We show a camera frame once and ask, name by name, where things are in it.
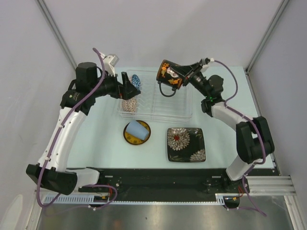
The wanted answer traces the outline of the black floral square plate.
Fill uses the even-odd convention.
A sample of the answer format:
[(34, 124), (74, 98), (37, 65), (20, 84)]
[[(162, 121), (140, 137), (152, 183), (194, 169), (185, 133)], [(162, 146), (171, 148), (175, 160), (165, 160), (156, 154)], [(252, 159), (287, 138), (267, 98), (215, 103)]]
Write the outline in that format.
[(205, 142), (201, 128), (169, 128), (166, 143), (170, 162), (197, 163), (206, 161)]

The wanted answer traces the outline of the red lacquer cup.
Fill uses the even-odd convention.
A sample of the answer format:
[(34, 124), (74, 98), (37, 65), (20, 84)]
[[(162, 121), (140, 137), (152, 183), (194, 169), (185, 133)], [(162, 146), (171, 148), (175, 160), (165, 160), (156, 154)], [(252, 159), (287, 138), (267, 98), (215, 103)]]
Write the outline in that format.
[[(172, 67), (177, 66), (178, 64), (164, 59), (159, 67), (158, 73), (156, 75), (156, 81), (159, 85), (159, 91), (164, 97), (174, 96), (177, 90), (179, 90), (182, 86), (182, 78), (172, 69)], [(173, 93), (169, 95), (163, 93), (162, 84), (171, 87)]]

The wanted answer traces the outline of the blue patterned bowl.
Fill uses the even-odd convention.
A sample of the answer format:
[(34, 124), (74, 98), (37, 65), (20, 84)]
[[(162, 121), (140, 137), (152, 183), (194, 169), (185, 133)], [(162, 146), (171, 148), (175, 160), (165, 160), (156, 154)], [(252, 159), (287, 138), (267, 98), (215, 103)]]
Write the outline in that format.
[(141, 90), (141, 80), (136, 74), (131, 76), (130, 81), (137, 90)]

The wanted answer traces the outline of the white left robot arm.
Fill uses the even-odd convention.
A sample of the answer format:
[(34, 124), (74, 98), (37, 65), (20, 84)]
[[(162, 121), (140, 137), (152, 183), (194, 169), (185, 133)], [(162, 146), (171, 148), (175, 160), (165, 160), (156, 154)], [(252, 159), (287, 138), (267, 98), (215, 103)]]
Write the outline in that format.
[(44, 188), (62, 195), (69, 195), (75, 188), (89, 185), (99, 192), (106, 186), (106, 180), (98, 170), (92, 168), (68, 170), (68, 157), (81, 127), (96, 99), (109, 95), (115, 99), (129, 100), (141, 92), (122, 72), (122, 82), (117, 74), (99, 68), (93, 62), (80, 63), (76, 78), (63, 94), (61, 109), (50, 142), (37, 164), (29, 164), (26, 174), (38, 188)]

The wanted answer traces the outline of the brown patterned bowl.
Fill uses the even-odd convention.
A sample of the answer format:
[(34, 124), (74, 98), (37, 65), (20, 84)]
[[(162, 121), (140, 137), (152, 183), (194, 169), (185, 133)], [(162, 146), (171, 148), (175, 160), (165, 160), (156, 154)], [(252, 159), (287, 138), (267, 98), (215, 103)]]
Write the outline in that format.
[(131, 98), (128, 100), (123, 100), (121, 102), (121, 107), (124, 112), (135, 113), (137, 111), (137, 99)]

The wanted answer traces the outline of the white wire dish rack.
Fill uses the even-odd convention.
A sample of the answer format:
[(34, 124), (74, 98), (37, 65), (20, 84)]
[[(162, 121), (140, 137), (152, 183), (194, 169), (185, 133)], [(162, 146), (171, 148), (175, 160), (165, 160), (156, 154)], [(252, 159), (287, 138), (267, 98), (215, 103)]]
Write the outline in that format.
[[(141, 94), (137, 99), (137, 111), (135, 113), (124, 112), (121, 101), (118, 102), (118, 113), (126, 119), (153, 120), (161, 122), (185, 123), (192, 118), (192, 90), (191, 87), (181, 88), (173, 97), (164, 97), (159, 91), (156, 81), (156, 71), (128, 69), (128, 78), (136, 74), (141, 80)], [(162, 84), (165, 94), (171, 94), (172, 90)]]

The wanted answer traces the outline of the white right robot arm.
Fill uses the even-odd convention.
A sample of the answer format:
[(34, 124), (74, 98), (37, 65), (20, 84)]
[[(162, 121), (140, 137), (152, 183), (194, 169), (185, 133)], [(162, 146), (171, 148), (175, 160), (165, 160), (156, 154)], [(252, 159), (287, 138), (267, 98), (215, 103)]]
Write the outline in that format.
[(201, 59), (192, 65), (174, 66), (172, 70), (182, 79), (183, 86), (191, 84), (205, 98), (202, 111), (231, 127), (236, 132), (237, 157), (226, 169), (227, 177), (221, 180), (226, 192), (238, 188), (238, 180), (246, 176), (257, 164), (264, 164), (267, 155), (274, 152), (274, 143), (267, 120), (262, 117), (250, 118), (230, 107), (221, 96), (223, 78), (212, 75), (208, 79), (202, 74), (213, 58)]

